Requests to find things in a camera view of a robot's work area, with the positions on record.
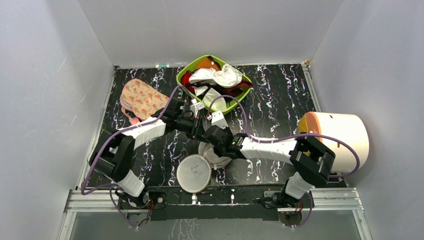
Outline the white mesh laundry bag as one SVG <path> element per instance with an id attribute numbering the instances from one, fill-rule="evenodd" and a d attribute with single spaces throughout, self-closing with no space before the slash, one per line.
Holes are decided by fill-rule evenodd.
<path id="1" fill-rule="evenodd" d="M 212 170 L 223 168 L 233 159 L 219 157 L 214 153 L 214 146 L 204 138 L 200 141 L 198 153 L 185 157 L 177 167 L 177 180 L 180 187 L 191 194 L 204 190 L 211 180 Z"/>

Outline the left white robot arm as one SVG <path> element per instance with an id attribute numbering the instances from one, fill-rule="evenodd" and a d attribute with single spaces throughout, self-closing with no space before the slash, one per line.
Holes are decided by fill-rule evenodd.
<path id="1" fill-rule="evenodd" d="M 137 208 L 149 203 L 146 185 L 132 171 L 133 153 L 145 143 L 165 136 L 173 131 L 201 139 L 198 113 L 205 107 L 203 102 L 193 99 L 189 106 L 180 99 L 170 99 L 163 108 L 146 120 L 118 130 L 105 130 L 89 159 L 89 172 L 94 171 L 111 180 Z"/>

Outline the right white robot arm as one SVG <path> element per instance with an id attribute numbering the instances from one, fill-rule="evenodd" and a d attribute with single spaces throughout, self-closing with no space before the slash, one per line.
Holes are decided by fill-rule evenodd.
<path id="1" fill-rule="evenodd" d="M 202 137 L 212 145 L 218 157 L 266 159 L 291 164 L 295 173 L 286 181 L 281 193 L 282 202 L 288 207 L 295 207 L 305 193 L 328 183 L 336 158 L 336 154 L 312 133 L 278 141 L 250 138 L 245 133 L 233 135 L 230 130 L 214 125 Z"/>

